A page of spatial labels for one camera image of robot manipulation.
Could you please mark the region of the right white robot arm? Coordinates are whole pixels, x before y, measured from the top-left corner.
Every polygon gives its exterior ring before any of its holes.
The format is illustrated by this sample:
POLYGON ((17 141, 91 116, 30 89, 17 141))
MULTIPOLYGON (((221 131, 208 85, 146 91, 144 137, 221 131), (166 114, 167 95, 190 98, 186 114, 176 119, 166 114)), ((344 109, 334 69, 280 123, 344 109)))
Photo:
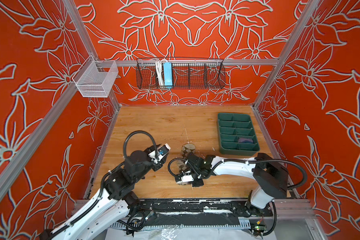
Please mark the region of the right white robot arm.
POLYGON ((287 197, 287 191, 304 185, 308 174, 300 165, 283 160, 273 159, 264 153, 258 153, 254 158, 232 159, 215 155, 205 158, 189 153, 185 158, 175 158, 168 163, 168 171, 175 178, 177 184, 191 183, 200 187, 204 180, 212 176, 232 175, 257 182, 258 187, 252 190, 246 202, 247 211, 265 209, 275 199, 287 197), (288 185, 289 172, 285 165, 297 168, 302 173, 302 179, 288 185))

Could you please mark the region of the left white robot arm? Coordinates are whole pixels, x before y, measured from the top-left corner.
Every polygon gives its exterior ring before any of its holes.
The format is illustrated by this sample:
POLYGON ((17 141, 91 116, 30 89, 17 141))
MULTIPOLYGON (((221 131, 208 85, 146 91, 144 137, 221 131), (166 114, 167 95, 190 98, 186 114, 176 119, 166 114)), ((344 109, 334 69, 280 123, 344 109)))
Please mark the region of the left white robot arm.
POLYGON ((124 161, 109 170, 101 180, 100 188, 81 209, 55 229, 44 230, 41 240, 92 240, 111 224, 128 215, 138 213, 140 199, 133 192, 135 184, 149 171, 158 171, 167 160, 171 148, 157 144, 145 131, 130 133, 123 143, 124 161), (150 138, 152 146, 144 151, 127 153, 129 140, 138 134, 150 138))

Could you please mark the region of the green plastic divider tray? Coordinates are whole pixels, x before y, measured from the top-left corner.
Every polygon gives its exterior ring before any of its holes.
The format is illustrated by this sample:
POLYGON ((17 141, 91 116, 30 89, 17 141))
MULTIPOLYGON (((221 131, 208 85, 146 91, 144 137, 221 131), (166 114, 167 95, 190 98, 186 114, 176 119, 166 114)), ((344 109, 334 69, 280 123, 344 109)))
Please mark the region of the green plastic divider tray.
POLYGON ((260 151, 260 145, 250 115, 218 113, 217 129, 221 154, 253 156, 260 151), (239 143, 239 137, 251 138, 254 143, 239 143))

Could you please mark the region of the beige argyle sock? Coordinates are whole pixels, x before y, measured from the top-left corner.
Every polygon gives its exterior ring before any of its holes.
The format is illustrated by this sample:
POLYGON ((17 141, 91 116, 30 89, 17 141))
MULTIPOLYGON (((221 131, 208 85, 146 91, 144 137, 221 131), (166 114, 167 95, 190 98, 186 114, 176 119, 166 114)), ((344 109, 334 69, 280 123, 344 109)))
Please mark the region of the beige argyle sock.
POLYGON ((196 146, 191 143, 184 144, 182 146, 182 156, 183 158, 186 158, 189 153, 194 153, 196 150, 196 146))

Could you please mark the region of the purple sock with yellow cuff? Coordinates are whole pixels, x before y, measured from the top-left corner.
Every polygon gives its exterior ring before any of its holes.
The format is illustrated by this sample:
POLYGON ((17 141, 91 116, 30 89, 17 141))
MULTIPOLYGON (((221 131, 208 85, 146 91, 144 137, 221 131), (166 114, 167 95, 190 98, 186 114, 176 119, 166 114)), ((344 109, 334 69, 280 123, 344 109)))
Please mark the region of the purple sock with yellow cuff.
POLYGON ((238 142, 239 142, 239 143, 253 144, 253 143, 254 143, 254 140, 251 139, 251 138, 242 138, 242 137, 239 137, 239 138, 238 138, 238 142))

